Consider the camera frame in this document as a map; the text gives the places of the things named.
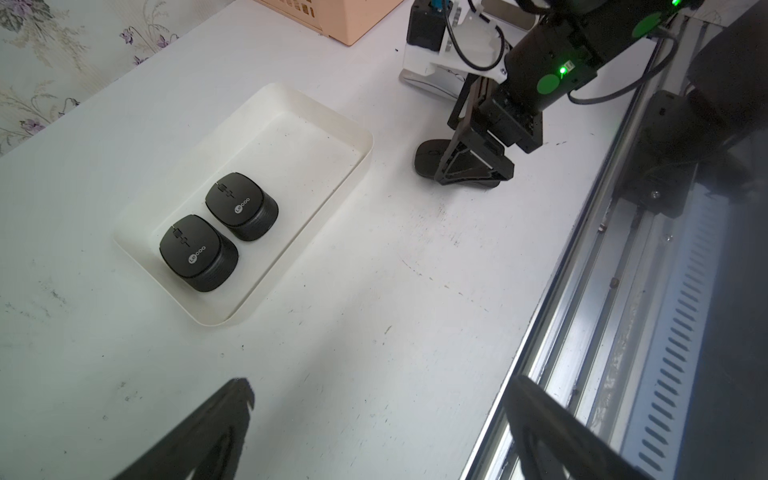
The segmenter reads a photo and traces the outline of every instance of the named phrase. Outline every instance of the black cable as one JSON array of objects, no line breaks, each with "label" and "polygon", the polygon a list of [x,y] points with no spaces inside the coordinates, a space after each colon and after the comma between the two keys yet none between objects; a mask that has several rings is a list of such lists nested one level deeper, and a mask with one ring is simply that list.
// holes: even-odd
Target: black cable
[{"label": "black cable", "polygon": [[[472,3],[472,0],[467,0],[467,3],[469,3],[469,9],[472,10],[472,13],[477,13],[478,12],[478,9],[475,8],[475,4]],[[491,19],[486,17],[482,13],[480,14],[480,18],[482,20],[485,20],[485,23],[491,23]],[[505,39],[504,43],[509,47],[510,50],[512,50],[512,44],[509,43],[509,40]]]},{"label": "black cable", "polygon": [[[475,6],[472,4],[472,2],[469,2],[470,9],[473,12],[476,12]],[[448,11],[448,0],[442,0],[442,14],[445,18],[445,29],[448,30],[448,36],[451,38],[451,43],[453,43],[453,47],[456,49],[456,54],[464,61],[464,63],[467,64],[468,67],[473,68],[477,71],[488,71],[492,70],[493,68],[498,65],[500,61],[502,61],[502,58],[504,58],[504,50],[507,46],[507,41],[504,38],[504,32],[496,25],[496,31],[498,32],[499,38],[502,40],[502,47],[498,51],[498,58],[496,58],[496,61],[494,61],[492,64],[490,64],[488,67],[481,67],[479,65],[473,64],[471,61],[469,61],[468,58],[464,55],[464,52],[458,47],[458,42],[456,41],[456,36],[453,35],[453,28],[451,27],[451,19]],[[484,15],[480,14],[480,18],[485,20],[487,23],[490,23],[490,20],[488,18],[483,18]]]},{"label": "black cable", "polygon": [[654,38],[669,38],[672,41],[672,49],[667,54],[667,56],[664,57],[664,60],[658,63],[658,65],[653,67],[651,70],[645,72],[642,77],[638,78],[637,80],[633,81],[626,87],[622,88],[621,90],[617,90],[610,95],[605,95],[604,97],[597,97],[597,98],[573,98],[571,96],[571,92],[568,92],[568,100],[575,103],[576,105],[601,104],[604,101],[609,101],[609,100],[613,100],[614,98],[619,98],[621,95],[629,91],[633,91],[635,88],[640,87],[645,82],[649,81],[656,75],[660,74],[667,67],[667,65],[669,65],[670,62],[672,62],[672,59],[677,53],[677,47],[680,45],[680,42],[677,40],[677,37],[674,34],[672,34],[670,31],[662,27],[657,27],[650,34],[650,36]]}]

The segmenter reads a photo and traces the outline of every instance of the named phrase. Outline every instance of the orange basket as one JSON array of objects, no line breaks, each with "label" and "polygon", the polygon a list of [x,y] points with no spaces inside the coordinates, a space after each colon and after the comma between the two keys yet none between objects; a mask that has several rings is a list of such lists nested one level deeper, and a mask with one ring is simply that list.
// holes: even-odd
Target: orange basket
[{"label": "orange basket", "polygon": [[312,30],[352,45],[402,0],[257,0]]}]

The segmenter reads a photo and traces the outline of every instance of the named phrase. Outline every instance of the white tray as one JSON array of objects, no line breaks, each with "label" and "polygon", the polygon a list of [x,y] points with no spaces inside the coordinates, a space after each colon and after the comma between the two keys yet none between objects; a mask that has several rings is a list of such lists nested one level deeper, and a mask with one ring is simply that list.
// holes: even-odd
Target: white tray
[{"label": "white tray", "polygon": [[[128,206],[114,240],[199,324],[241,321],[359,183],[372,147],[371,133],[350,119],[285,85],[267,85]],[[238,240],[205,206],[211,185],[234,171],[280,209],[253,242]],[[240,254],[230,278],[209,293],[187,285],[160,255],[168,227],[188,214],[207,220]]]}]

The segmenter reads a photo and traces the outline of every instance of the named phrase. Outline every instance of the vent slot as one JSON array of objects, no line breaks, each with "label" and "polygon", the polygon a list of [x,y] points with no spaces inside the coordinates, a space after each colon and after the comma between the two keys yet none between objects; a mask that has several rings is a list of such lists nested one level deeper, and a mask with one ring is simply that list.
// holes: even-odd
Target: vent slot
[{"label": "vent slot", "polygon": [[656,480],[674,480],[727,214],[727,201],[697,184],[675,227],[680,242],[621,446]]},{"label": "vent slot", "polygon": [[318,31],[323,29],[316,18],[315,9],[310,7],[310,0],[258,0],[270,6],[278,8],[282,13],[288,15],[304,24],[312,25]]}]

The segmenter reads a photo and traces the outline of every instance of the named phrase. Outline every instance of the purple flower pattern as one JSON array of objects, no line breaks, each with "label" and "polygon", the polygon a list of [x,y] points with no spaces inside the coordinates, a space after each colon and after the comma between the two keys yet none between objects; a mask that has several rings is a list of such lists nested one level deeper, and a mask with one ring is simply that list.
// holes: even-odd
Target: purple flower pattern
[{"label": "purple flower pattern", "polygon": [[134,44],[134,34],[131,32],[129,28],[126,28],[123,30],[123,33],[120,34],[120,36],[125,40],[126,45],[133,45]]},{"label": "purple flower pattern", "polygon": [[[10,0],[0,0],[0,2],[9,2]],[[134,65],[140,65],[150,56],[158,53],[163,48],[173,43],[179,38],[167,27],[162,25],[158,19],[167,15],[163,11],[165,0],[145,0],[144,21],[123,28],[119,34],[126,45],[134,48]]]},{"label": "purple flower pattern", "polygon": [[21,18],[32,13],[32,0],[0,0],[0,6],[9,8],[13,15]]},{"label": "purple flower pattern", "polygon": [[27,120],[20,121],[19,124],[22,125],[22,130],[30,135],[34,135],[45,128],[45,125],[36,118],[28,118]]}]

